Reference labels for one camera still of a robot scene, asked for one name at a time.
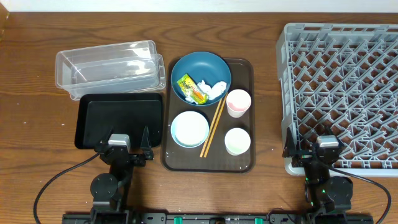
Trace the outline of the light green cup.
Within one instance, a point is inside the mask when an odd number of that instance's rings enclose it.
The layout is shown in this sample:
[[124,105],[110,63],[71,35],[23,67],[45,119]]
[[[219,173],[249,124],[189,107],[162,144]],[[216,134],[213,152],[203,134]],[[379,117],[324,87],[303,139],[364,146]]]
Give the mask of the light green cup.
[[229,154],[238,156],[250,148],[251,137],[244,129],[233,128],[226,133],[224,143]]

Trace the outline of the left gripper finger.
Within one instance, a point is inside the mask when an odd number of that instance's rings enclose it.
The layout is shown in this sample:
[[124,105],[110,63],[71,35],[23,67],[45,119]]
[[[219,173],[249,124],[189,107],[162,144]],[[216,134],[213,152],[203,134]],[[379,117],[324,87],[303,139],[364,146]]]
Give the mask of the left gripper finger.
[[143,134],[142,134],[141,149],[152,149],[152,146],[150,143],[150,138],[149,138],[148,126],[145,126]]
[[113,134],[113,128],[111,128],[99,141],[99,145],[107,145],[108,141]]

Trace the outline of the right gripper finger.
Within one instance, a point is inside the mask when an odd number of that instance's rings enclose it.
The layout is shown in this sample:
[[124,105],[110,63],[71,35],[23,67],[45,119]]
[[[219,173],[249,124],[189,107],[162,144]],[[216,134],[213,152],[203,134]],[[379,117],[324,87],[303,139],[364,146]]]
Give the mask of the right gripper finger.
[[326,135],[334,135],[338,136],[339,135],[339,129],[336,127],[333,127],[332,125],[325,125],[325,134]]
[[287,128],[284,151],[296,151],[296,144],[290,128]]

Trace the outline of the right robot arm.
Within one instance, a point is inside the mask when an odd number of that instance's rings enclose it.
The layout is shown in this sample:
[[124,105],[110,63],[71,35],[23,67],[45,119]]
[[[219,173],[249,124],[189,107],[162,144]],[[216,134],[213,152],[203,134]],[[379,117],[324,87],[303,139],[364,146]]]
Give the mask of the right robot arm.
[[304,169],[305,200],[312,204],[296,223],[348,222],[345,211],[351,208],[353,182],[347,177],[330,175],[342,149],[343,143],[330,128],[307,150],[299,149],[291,130],[287,129],[282,157],[291,158],[293,166]]

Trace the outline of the white tissue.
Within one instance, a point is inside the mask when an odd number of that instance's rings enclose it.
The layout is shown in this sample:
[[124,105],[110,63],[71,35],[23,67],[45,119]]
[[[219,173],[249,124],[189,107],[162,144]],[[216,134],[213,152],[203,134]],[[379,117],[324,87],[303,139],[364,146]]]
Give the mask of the white tissue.
[[202,80],[201,82],[196,83],[196,85],[208,95],[208,101],[215,100],[226,91],[226,82],[224,81],[220,81],[213,86],[209,86],[204,80]]

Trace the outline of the green yellow snack wrapper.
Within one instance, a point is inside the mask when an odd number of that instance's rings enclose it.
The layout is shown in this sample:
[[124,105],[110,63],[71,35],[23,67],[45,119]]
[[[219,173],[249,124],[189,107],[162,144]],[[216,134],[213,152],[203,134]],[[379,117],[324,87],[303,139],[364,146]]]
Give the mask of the green yellow snack wrapper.
[[186,100],[197,105],[203,105],[208,101],[208,95],[204,93],[186,73],[177,81],[178,86],[186,97]]

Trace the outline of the pink cup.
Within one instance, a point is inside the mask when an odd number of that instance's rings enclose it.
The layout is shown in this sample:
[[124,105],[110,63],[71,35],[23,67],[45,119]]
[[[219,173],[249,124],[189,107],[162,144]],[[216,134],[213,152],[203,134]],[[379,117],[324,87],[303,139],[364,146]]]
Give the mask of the pink cup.
[[231,91],[226,98],[228,114],[233,118],[240,118],[251,106],[250,94],[241,89]]

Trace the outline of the dark blue plate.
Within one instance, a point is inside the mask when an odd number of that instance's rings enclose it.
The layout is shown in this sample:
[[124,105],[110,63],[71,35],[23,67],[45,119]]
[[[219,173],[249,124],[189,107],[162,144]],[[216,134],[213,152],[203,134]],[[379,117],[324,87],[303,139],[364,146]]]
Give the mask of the dark blue plate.
[[200,81],[204,81],[207,85],[213,87],[218,82],[225,82],[225,91],[214,100],[208,100],[203,105],[198,106],[210,106],[222,99],[228,92],[231,82],[231,70],[221,57],[211,52],[193,52],[178,59],[173,68],[171,69],[170,84],[178,98],[184,103],[189,103],[185,100],[183,91],[177,84],[177,81],[181,79],[185,74],[188,74],[190,78],[197,84]]

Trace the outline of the light blue bowl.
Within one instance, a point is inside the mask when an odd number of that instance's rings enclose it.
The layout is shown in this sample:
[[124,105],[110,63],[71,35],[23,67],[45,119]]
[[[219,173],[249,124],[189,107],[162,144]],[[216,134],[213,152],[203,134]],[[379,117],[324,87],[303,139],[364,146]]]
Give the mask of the light blue bowl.
[[194,148],[205,142],[210,127],[207,119],[196,111],[184,111],[172,121],[172,139],[185,148]]

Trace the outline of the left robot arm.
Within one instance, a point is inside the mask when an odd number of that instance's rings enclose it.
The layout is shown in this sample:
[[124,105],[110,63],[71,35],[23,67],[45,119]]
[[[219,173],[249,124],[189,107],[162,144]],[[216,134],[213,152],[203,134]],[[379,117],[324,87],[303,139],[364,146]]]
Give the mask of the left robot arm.
[[149,128],[142,134],[140,154],[131,154],[131,144],[127,134],[114,134],[110,131],[95,147],[99,158],[110,166],[109,172],[96,176],[90,191],[93,208],[88,223],[91,224],[132,224],[140,223],[141,216],[128,208],[127,195],[135,167],[144,167],[154,159],[150,144]]

